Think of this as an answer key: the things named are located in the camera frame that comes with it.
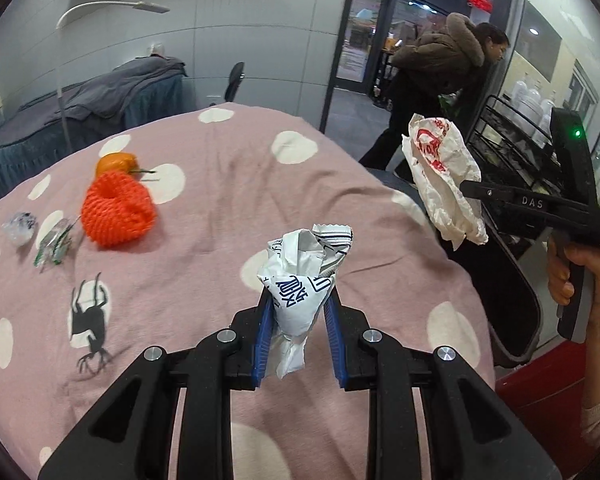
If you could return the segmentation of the right hand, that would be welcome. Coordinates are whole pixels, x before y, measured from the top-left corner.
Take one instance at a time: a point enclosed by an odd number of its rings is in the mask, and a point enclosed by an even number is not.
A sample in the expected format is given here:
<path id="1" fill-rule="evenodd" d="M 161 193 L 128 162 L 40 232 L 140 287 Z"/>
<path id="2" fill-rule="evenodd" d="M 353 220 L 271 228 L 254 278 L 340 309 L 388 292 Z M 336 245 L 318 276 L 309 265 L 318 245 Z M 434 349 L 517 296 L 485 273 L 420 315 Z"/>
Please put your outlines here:
<path id="1" fill-rule="evenodd" d="M 593 279 L 592 309 L 600 307 L 600 247 L 567 243 L 550 237 L 547 253 L 548 289 L 560 306 L 585 299 L 584 285 Z"/>

